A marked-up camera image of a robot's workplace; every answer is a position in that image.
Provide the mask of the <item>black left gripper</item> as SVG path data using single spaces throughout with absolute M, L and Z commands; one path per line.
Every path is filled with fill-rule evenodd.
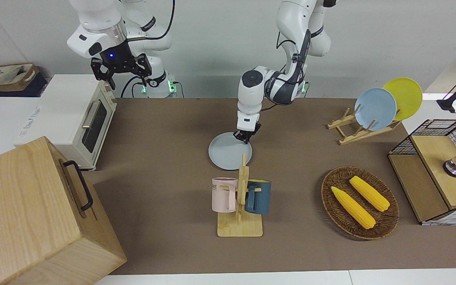
M 260 127 L 260 122 L 255 122 L 255 124 L 251 123 L 239 126 L 239 131 L 234 132 L 234 137 L 237 140 L 242 141 L 244 144 L 248 144 L 250 142 L 250 139 L 258 132 Z

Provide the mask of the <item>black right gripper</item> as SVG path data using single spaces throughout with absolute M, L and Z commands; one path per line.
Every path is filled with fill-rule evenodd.
M 143 86 L 147 87 L 147 80 L 152 75 L 150 61 L 145 53 L 134 56 L 128 40 L 100 52 L 100 56 L 100 59 L 91 58 L 91 69 L 96 80 L 105 81 L 112 90 L 116 90 L 113 74 L 129 72 L 141 79 Z

